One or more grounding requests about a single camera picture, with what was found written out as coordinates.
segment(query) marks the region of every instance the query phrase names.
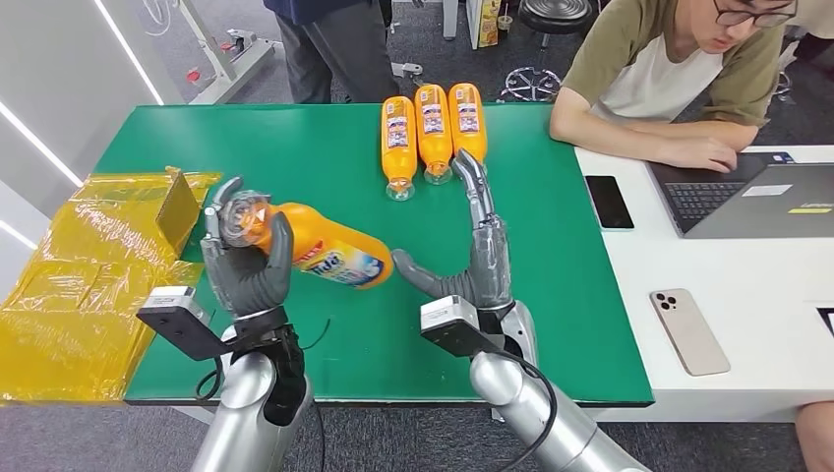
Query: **bottle label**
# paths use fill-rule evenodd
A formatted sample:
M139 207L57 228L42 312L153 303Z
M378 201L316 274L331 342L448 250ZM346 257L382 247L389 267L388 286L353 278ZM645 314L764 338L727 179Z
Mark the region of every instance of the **bottle label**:
M478 121L478 105L475 102L475 93L471 89L459 88L454 94L457 100L457 116L461 133L477 133L481 130Z
M444 124L438 91L436 89L421 91L420 105L423 112L423 133L426 135L442 133Z
M386 142L391 148L408 148L408 119L402 101L386 105Z
M328 249L319 241L307 254L293 262L303 272L359 287L377 279L385 263L353 246L334 240Z

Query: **olive t-shirt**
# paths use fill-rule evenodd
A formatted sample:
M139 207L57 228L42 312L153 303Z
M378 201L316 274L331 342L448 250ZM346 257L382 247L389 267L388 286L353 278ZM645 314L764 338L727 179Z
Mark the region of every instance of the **olive t-shirt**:
M723 54L675 57L678 0L613 0L602 12L563 87L611 121L672 121L704 90L702 120L763 126L778 78L784 27L761 29Z

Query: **orange juice bottle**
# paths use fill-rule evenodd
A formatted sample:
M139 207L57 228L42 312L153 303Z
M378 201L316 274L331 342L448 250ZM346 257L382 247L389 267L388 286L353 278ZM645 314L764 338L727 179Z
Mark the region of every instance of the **orange juice bottle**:
M481 93L472 84L457 84L448 91L448 114L454 153L465 148L484 163L487 156L487 128Z
M451 178L451 128L446 93L440 86L427 85L414 95L417 115L417 140L420 158L426 164L423 177L441 185Z
M301 271L360 289L390 276L390 251L379 239L331 221L310 206L271 205L258 192L238 192L226 204L220 214L223 238L232 246L254 245L268 253L272 217L279 211L292 227L292 264Z
M417 172L417 138L414 104L405 96L393 96L383 103L383 172L388 178L386 192L397 201L414 197L411 179Z

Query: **man's glasses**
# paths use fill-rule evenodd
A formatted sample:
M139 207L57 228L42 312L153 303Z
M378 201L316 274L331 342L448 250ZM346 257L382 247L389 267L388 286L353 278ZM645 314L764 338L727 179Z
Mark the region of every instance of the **man's glasses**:
M784 24L797 15L797 2L794 2L793 13L753 13L745 10L722 10L718 6L718 0L712 0L715 9L718 10L718 18L715 23L722 27L734 27L753 18L753 24L759 28L773 28Z

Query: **man's hand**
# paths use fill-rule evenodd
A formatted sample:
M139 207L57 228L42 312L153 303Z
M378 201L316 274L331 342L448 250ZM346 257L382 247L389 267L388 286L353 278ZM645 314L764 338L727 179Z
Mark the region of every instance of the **man's hand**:
M709 169L727 173L736 169L736 152L713 138L668 139L654 159L675 167Z

